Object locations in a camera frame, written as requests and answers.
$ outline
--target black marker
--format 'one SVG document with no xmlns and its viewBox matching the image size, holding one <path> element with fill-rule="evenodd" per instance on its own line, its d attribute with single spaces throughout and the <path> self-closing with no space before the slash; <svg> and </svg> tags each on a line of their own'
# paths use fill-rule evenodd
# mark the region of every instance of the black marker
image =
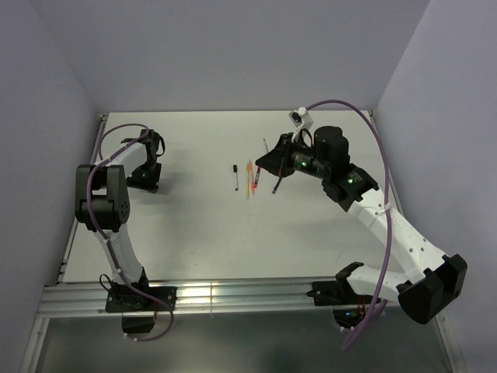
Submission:
<svg viewBox="0 0 497 373">
<path fill-rule="evenodd" d="M 238 167 L 236 165 L 233 165 L 233 172 L 236 175 L 236 187 L 235 187 L 235 190 L 238 190 Z"/>
</svg>

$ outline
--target pen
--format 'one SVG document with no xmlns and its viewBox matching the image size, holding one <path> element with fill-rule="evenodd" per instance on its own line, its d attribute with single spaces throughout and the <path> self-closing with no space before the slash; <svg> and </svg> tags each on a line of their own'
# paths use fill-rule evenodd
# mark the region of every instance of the pen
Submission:
<svg viewBox="0 0 497 373">
<path fill-rule="evenodd" d="M 255 196 L 255 182 L 254 182 L 254 169 L 252 168 L 252 160 L 248 160 L 248 170 L 250 171 L 250 188 L 252 189 L 252 196 Z"/>
<path fill-rule="evenodd" d="M 257 167 L 257 172 L 255 173 L 255 187 L 257 187 L 257 184 L 259 183 L 259 176 L 261 176 L 261 166 Z"/>
</svg>

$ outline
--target white wall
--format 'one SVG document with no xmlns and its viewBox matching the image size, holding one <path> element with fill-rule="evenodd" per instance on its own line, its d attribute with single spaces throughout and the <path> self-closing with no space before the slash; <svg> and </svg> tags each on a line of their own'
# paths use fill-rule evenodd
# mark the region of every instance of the white wall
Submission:
<svg viewBox="0 0 497 373">
<path fill-rule="evenodd" d="M 97 118 L 27 0 L 0 1 L 0 51 L 0 370 L 11 373 L 61 264 Z"/>
<path fill-rule="evenodd" d="M 471 372 L 495 372 L 497 2 L 432 0 L 377 108 L 407 217 L 468 262 L 450 307 Z"/>
<path fill-rule="evenodd" d="M 376 107 L 428 0 L 32 0 L 100 112 Z"/>
</svg>

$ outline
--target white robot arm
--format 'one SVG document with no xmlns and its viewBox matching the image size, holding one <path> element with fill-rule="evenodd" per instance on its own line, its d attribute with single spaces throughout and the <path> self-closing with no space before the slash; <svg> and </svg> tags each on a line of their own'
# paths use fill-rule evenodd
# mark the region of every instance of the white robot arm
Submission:
<svg viewBox="0 0 497 373">
<path fill-rule="evenodd" d="M 145 127 L 141 124 L 124 126 Z M 165 142 L 157 132 L 146 128 L 139 138 L 125 139 L 123 143 L 125 145 L 109 159 L 96 165 L 78 167 L 76 218 L 84 223 L 88 230 L 94 232 L 112 270 L 112 279 L 108 279 L 110 288 L 106 288 L 100 278 L 100 284 L 109 292 L 106 312 L 172 312 L 176 301 L 176 288 L 149 287 L 145 270 L 134 254 L 126 224 L 130 216 L 127 188 L 134 187 L 152 193 L 158 189 L 162 166 L 157 162 L 157 157 L 161 156 L 157 153 L 160 144 L 165 152 Z M 103 187 L 104 194 L 93 193 Z M 153 317 L 123 317 L 122 327 L 126 334 L 148 333 L 154 323 Z M 171 324 L 172 318 L 168 328 L 159 336 L 167 333 Z M 157 337 L 137 340 L 153 340 Z"/>
<path fill-rule="evenodd" d="M 326 195 L 363 223 L 383 244 L 387 242 L 389 210 L 392 224 L 391 254 L 403 273 L 387 271 L 379 297 L 399 303 L 416 322 L 427 323 L 461 292 L 467 264 L 459 256 L 449 257 L 428 242 L 394 207 L 384 206 L 384 193 L 363 169 L 350 163 L 349 142 L 339 127 L 320 127 L 311 146 L 302 131 L 313 120 L 305 108 L 290 113 L 297 127 L 282 134 L 276 147 L 255 164 L 282 178 L 295 171 L 321 179 Z M 352 263 L 336 280 L 308 293 L 316 305 L 353 304 L 358 295 L 373 295 L 380 271 L 363 263 Z"/>
<path fill-rule="evenodd" d="M 145 164 L 146 161 L 147 150 L 145 145 L 137 142 L 136 144 L 131 145 L 125 152 L 118 155 L 108 166 L 123 166 L 124 175 L 125 177 L 128 177 L 132 175 L 135 169 L 139 169 L 141 165 Z M 122 224 L 117 232 L 114 232 L 112 229 L 104 229 L 103 231 L 107 234 L 109 237 L 108 239 L 112 243 L 123 275 L 131 284 L 137 283 L 143 272 L 143 266 L 138 261 L 136 255 L 134 255 L 133 245 L 131 244 L 130 236 L 127 233 L 127 224 Z M 102 235 L 98 232 L 94 232 L 94 234 L 100 241 L 102 249 L 109 261 L 112 270 L 112 281 L 117 284 L 124 284 L 120 274 L 117 273 L 117 268 L 115 268 L 113 264 L 109 248 L 107 247 L 106 242 L 104 242 Z"/>
</svg>

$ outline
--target white table surface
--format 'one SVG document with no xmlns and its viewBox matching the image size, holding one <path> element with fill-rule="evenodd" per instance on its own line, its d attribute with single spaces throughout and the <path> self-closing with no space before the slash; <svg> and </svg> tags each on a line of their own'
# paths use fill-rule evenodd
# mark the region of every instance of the white table surface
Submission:
<svg viewBox="0 0 497 373">
<path fill-rule="evenodd" d="M 352 162 L 383 187 L 380 152 L 363 120 L 350 111 L 312 116 L 312 130 L 341 127 Z M 246 200 L 245 164 L 263 154 L 262 138 L 271 149 L 294 130 L 287 112 L 111 113 L 106 131 L 125 123 L 146 124 L 166 141 L 158 192 L 129 189 L 130 238 L 150 280 L 331 276 L 353 261 L 381 265 L 383 245 L 326 197 L 321 180 L 295 173 L 272 195 L 276 177 L 262 171 Z M 138 133 L 110 134 L 104 156 Z M 389 269 L 400 270 L 393 258 Z M 95 282 L 103 273 L 110 273 L 103 250 L 79 225 L 64 282 Z"/>
</svg>

